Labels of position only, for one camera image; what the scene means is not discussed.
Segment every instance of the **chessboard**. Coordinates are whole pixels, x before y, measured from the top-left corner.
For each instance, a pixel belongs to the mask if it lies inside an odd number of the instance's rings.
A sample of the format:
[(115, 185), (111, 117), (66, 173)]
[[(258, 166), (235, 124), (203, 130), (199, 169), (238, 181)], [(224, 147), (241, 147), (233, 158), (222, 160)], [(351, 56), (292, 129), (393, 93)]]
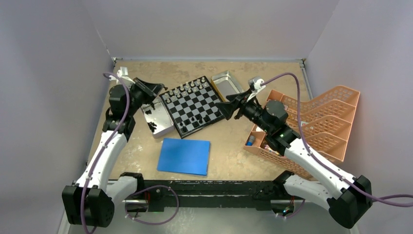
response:
[(160, 97), (181, 138), (225, 118), (215, 106), (222, 100), (206, 77), (181, 84)]

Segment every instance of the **blue folder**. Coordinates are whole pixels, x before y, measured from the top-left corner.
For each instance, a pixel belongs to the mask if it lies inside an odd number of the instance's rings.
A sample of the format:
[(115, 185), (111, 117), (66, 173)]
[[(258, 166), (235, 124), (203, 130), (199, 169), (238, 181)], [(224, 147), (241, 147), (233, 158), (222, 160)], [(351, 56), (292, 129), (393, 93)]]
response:
[(206, 176), (210, 142), (165, 138), (159, 156), (158, 171)]

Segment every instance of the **tabletop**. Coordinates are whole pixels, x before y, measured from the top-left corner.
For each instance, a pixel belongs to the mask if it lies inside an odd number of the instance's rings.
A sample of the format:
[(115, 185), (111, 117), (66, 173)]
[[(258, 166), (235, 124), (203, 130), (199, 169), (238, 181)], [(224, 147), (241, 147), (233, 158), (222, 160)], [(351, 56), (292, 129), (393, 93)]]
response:
[[(163, 83), (174, 88), (186, 81), (213, 75), (229, 70), (244, 90), (248, 89), (247, 81), (255, 76), (268, 80), (280, 73), (292, 72), (300, 81), (301, 99), (308, 101), (309, 95), (300, 65), (297, 62), (158, 62), (158, 61), (118, 61), (114, 72), (120, 66), (128, 68), (129, 77), (138, 77), (150, 83)], [(258, 95), (261, 104), (269, 92), (274, 89), (286, 95), (296, 97), (297, 86), (292, 77), (285, 76), (270, 84)], [(107, 94), (98, 128), (89, 158), (91, 158), (100, 141), (105, 111), (109, 108)], [(163, 138), (180, 138), (176, 130), (161, 138), (154, 139), (139, 110), (134, 115), (136, 125), (131, 138), (119, 155), (110, 175), (110, 179), (118, 179), (123, 172), (142, 173), (144, 179), (172, 180), (273, 180), (285, 169), (259, 158), (243, 149), (249, 132), (253, 126), (247, 118), (221, 120), (186, 137), (186, 139), (210, 141), (210, 153), (207, 176), (187, 175), (157, 171)]]

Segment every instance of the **orange desk organizer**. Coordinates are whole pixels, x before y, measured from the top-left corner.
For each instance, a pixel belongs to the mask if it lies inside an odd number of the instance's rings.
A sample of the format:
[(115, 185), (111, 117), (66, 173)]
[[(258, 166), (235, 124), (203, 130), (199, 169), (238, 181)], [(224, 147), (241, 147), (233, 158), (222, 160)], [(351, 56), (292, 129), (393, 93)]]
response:
[[(359, 91), (336, 86), (311, 101), (300, 103), (301, 125), (308, 144), (335, 165), (344, 161), (359, 97)], [(267, 98), (269, 100), (278, 100), (284, 104), (288, 113), (287, 124), (298, 132), (297, 99), (272, 90)], [(256, 139), (252, 146), (244, 145), (245, 150), (303, 178), (311, 177), (300, 165), (265, 149), (265, 132), (257, 131), (256, 125), (252, 127), (250, 135)]]

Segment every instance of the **white wall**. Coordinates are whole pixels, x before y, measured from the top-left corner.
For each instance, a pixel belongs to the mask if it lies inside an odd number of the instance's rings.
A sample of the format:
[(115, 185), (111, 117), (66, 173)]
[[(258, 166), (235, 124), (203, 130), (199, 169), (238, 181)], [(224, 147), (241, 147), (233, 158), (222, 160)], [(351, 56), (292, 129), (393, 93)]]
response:
[(113, 57), (302, 59), (338, 0), (84, 0)]
[[(314, 95), (361, 91), (343, 167), (376, 196), (413, 194), (413, 1), (341, 0), (307, 60)], [(413, 208), (375, 203), (362, 234), (412, 233)]]
[(111, 59), (80, 1), (0, 3), (0, 233), (55, 234)]

